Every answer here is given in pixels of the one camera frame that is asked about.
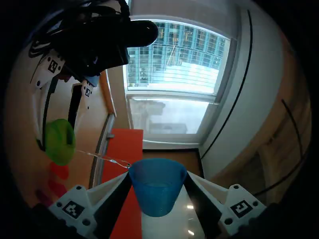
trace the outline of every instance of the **black cable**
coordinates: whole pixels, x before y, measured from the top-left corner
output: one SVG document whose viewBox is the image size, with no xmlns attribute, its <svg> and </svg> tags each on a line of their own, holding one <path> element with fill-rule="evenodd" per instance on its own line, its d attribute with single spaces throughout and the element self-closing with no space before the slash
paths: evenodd
<svg viewBox="0 0 319 239">
<path fill-rule="evenodd" d="M 61 13 L 57 14 L 52 19 L 47 21 L 40 28 L 40 30 L 34 35 L 34 38 L 36 38 L 36 39 L 33 40 L 32 44 L 31 44 L 31 47 L 29 50 L 29 57 L 30 58 L 38 57 L 38 56 L 44 54 L 46 51 L 50 51 L 53 48 L 50 44 L 50 36 L 56 32 L 60 32 L 60 31 L 63 31 L 65 29 L 64 29 L 64 27 L 62 27 L 62 28 L 59 27 L 57 29 L 52 30 L 51 32 L 48 32 L 48 31 L 50 30 L 51 27 L 56 25 L 58 22 L 62 21 L 65 17 L 70 17 L 71 15 L 76 15 L 76 14 L 81 14 L 81 13 L 98 13 L 101 15 L 101 16 L 95 17 L 95 18 L 113 16 L 109 12 L 110 9 L 113 9 L 113 8 L 108 7 L 108 6 L 97 5 L 99 3 L 107 2 L 107 1 L 108 0 L 96 0 L 96 1 L 88 0 L 88 1 L 80 3 L 79 5 L 77 5 L 77 7 L 69 8 L 69 9 L 62 11 Z M 124 18 L 125 17 L 128 18 L 129 14 L 130 14 L 128 5 L 123 0 L 117 0 L 117 1 L 119 2 L 121 9 L 124 12 L 121 13 L 121 12 L 114 10 L 114 13 L 116 15 L 121 15 Z M 95 5 L 83 7 L 84 4 L 92 3 L 92 2 L 94 2 Z"/>
<path fill-rule="evenodd" d="M 224 123 L 223 123 L 221 129 L 219 130 L 219 132 L 217 133 L 217 135 L 216 135 L 216 137 L 214 138 L 213 142 L 211 143 L 211 145 L 209 145 L 208 149 L 205 151 L 205 153 L 203 154 L 203 156 L 201 157 L 201 159 L 204 158 L 204 156 L 207 154 L 207 152 L 209 151 L 209 149 L 210 149 L 210 148 L 212 147 L 212 145 L 215 143 L 215 141 L 216 141 L 216 139 L 218 138 L 218 136 L 221 134 L 221 131 L 224 129 L 224 127 L 225 127 L 225 125 L 226 125 L 226 123 L 227 123 L 227 121 L 228 121 L 228 119 L 229 119 L 229 117 L 230 117 L 232 111 L 233 111 L 234 108 L 235 108 L 235 105 L 236 105 L 236 103 L 237 103 L 237 101 L 238 101 L 238 98 L 239 98 L 239 96 L 240 96 L 240 93 L 241 93 L 241 91 L 242 91 L 242 88 L 243 88 L 244 83 L 245 83 L 245 80 L 246 80 L 246 75 L 247 75 L 248 68 L 249 68 L 249 63 L 250 63 L 250 57 L 251 57 L 251 54 L 252 54 L 252 18 L 251 18 L 251 16 L 250 16 L 250 11 L 247 10 L 247 12 L 248 12 L 248 18 L 249 18 L 249 25 L 250 25 L 250 44 L 249 44 L 249 54 L 248 54 L 248 60 L 247 60 L 247 65 L 246 65 L 244 77 L 243 77 L 243 79 L 242 79 L 242 83 L 241 83 L 241 85 L 240 85 L 238 94 L 237 94 L 236 99 L 235 99 L 235 101 L 234 101 L 234 103 L 233 103 L 233 105 L 232 105 L 232 107 L 231 107 L 231 109 L 230 109 L 230 111 L 229 111 L 229 113 L 228 113 L 227 118 L 225 119 L 225 121 L 224 121 Z"/>
<path fill-rule="evenodd" d="M 298 145 L 299 145 L 299 153 L 300 153 L 300 161 L 292 168 L 292 170 L 286 174 L 284 177 L 282 177 L 278 182 L 274 183 L 273 185 L 265 188 L 264 190 L 260 191 L 260 192 L 257 192 L 254 194 L 255 197 L 261 195 L 261 194 L 264 194 L 266 192 L 268 192 L 269 190 L 275 188 L 276 186 L 278 186 L 279 184 L 281 184 L 282 182 L 284 182 L 287 178 L 289 178 L 296 170 L 297 168 L 301 165 L 301 163 L 303 162 L 304 160 L 304 156 L 303 156 L 303 149 L 302 149 L 302 143 L 301 143 L 301 137 L 300 137 L 300 133 L 299 133 L 299 130 L 298 130 L 298 127 L 297 127 L 297 124 L 296 124 L 296 121 L 290 111 L 290 109 L 288 108 L 286 102 L 282 99 L 282 104 L 284 104 L 284 107 L 292 121 L 292 124 L 293 124 L 293 127 L 295 129 L 295 132 L 296 132 L 296 135 L 297 135 L 297 139 L 298 139 Z"/>
</svg>

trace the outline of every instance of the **red object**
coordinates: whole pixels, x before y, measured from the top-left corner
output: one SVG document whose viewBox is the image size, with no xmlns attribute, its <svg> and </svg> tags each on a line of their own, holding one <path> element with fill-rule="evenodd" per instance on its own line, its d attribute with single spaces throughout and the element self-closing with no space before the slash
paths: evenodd
<svg viewBox="0 0 319 239">
<path fill-rule="evenodd" d="M 50 171 L 57 175 L 60 179 L 67 180 L 69 177 L 69 166 L 59 166 L 54 162 L 50 163 Z"/>
<path fill-rule="evenodd" d="M 37 189 L 35 191 L 35 196 L 47 208 L 53 204 L 52 200 L 47 195 L 45 195 L 44 192 L 42 192 L 40 189 Z"/>
<path fill-rule="evenodd" d="M 143 158 L 143 130 L 113 129 L 112 134 L 115 137 L 110 139 L 107 156 L 115 158 L 116 161 L 125 160 L 130 164 Z M 106 161 L 103 168 L 102 182 L 109 181 L 126 171 L 126 168 Z M 110 238 L 142 238 L 141 210 L 133 187 L 127 195 Z"/>
<path fill-rule="evenodd" d="M 62 197 L 67 192 L 67 189 L 65 188 L 63 184 L 54 182 L 51 179 L 48 180 L 47 184 L 50 190 L 59 198 Z"/>
</svg>

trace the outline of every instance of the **white wall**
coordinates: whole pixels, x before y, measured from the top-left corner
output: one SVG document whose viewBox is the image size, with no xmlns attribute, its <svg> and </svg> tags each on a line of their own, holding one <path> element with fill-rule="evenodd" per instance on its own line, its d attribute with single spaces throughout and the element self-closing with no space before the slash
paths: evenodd
<svg viewBox="0 0 319 239">
<path fill-rule="evenodd" d="M 237 38 L 237 8 L 231 0 L 132 0 L 132 19 L 165 19 L 193 24 Z"/>
<path fill-rule="evenodd" d="M 208 139 L 206 151 L 224 123 L 238 93 L 246 68 L 250 29 L 247 10 L 241 11 L 242 29 L 238 63 L 227 99 Z M 283 51 L 279 29 L 270 17 L 251 10 L 253 44 L 246 81 L 223 131 L 202 160 L 205 178 L 210 179 L 233 161 L 259 131 L 268 116 L 283 75 Z"/>
</svg>

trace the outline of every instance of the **white curved wall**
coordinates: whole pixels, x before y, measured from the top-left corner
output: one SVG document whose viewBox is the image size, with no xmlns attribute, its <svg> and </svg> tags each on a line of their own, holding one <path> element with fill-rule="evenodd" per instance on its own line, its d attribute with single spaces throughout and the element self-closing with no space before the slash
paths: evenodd
<svg viewBox="0 0 319 239">
<path fill-rule="evenodd" d="M 261 10 L 251 10 L 253 44 L 250 65 L 237 104 L 221 134 L 202 159 L 205 178 L 224 169 L 245 149 L 265 122 L 277 96 L 283 75 L 283 50 L 280 32 L 273 20 Z M 241 11 L 241 41 L 237 65 L 229 94 L 208 139 L 203 153 L 224 123 L 242 82 L 250 42 L 247 10 Z"/>
</svg>

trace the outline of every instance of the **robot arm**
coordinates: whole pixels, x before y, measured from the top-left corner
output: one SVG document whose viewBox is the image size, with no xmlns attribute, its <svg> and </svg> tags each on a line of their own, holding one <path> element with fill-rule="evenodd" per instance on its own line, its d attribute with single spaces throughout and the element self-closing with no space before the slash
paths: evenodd
<svg viewBox="0 0 319 239">
<path fill-rule="evenodd" d="M 111 1 L 95 1 L 66 9 L 34 35 L 29 57 L 41 56 L 30 82 L 33 125 L 38 145 L 45 151 L 45 127 L 50 96 L 61 72 L 79 81 L 72 87 L 68 122 L 76 133 L 89 99 L 105 69 L 128 63 L 127 47 L 153 43 L 158 35 L 151 21 L 132 22 L 124 0 L 118 11 Z"/>
<path fill-rule="evenodd" d="M 85 238 L 109 238 L 131 185 L 128 172 L 89 190 L 76 185 L 49 210 Z M 234 235 L 266 208 L 238 184 L 226 189 L 188 172 L 184 187 L 206 238 Z"/>
</svg>

